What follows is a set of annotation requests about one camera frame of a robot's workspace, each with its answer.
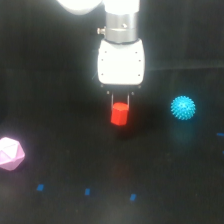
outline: pink geometric shape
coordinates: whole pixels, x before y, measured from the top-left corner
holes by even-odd
[[[16,140],[2,138],[0,140],[0,167],[6,170],[14,170],[24,160],[25,153]]]

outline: red cube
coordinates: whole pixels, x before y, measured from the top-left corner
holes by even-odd
[[[128,105],[125,103],[115,103],[113,105],[111,123],[122,126],[127,124]]]

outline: black table surface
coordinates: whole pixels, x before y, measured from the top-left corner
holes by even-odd
[[[26,73],[35,76],[7,72],[20,85]],[[110,98],[91,77],[79,90],[57,90],[74,90],[76,99],[57,99],[56,84],[45,88],[39,73],[30,92],[21,86],[24,97],[6,89],[0,136],[19,140],[26,158],[15,171],[0,170],[0,223],[223,224],[223,72],[147,73],[123,128],[110,124]],[[190,121],[171,115],[179,95],[196,104]]]

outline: spiky ball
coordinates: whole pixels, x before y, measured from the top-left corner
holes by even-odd
[[[172,114],[179,120],[189,120],[195,114],[194,102],[186,96],[175,98],[171,104]]]

